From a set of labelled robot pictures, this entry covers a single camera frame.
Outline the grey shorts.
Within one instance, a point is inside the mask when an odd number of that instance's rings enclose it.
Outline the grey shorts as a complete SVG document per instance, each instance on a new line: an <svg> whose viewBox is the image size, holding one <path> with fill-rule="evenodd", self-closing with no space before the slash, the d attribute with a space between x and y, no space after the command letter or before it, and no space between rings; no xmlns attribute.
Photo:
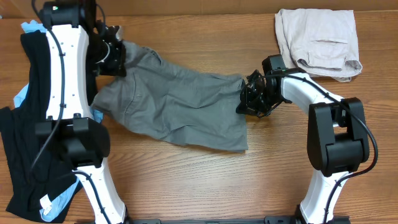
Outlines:
<svg viewBox="0 0 398 224"><path fill-rule="evenodd" d="M124 46L126 76L100 89L94 109L134 133L172 144L248 149L246 118L236 112L241 75L200 73L134 42Z"/></svg>

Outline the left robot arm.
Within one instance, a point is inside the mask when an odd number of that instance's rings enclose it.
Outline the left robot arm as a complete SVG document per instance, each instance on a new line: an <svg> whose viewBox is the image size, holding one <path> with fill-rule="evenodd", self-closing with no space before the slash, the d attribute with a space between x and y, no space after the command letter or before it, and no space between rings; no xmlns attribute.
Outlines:
<svg viewBox="0 0 398 224"><path fill-rule="evenodd" d="M88 75L126 75L122 29L107 26L95 1L47 1L37 15L50 52L50 96L45 120L35 127L43 150L66 163L81 182L95 223L128 223L108 165L110 136L88 101Z"/></svg>

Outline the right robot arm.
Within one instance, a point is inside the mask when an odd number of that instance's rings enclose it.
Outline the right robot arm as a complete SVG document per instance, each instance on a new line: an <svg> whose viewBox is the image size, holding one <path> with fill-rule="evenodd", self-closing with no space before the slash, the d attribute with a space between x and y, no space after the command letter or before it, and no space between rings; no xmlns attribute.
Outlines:
<svg viewBox="0 0 398 224"><path fill-rule="evenodd" d="M369 158L362 102L321 87L299 69L278 68L247 77L236 111L262 118L281 103L293 103L308 116L307 155L313 174L305 198L292 216L266 217L265 223L349 223L333 214L338 197L360 164Z"/></svg>

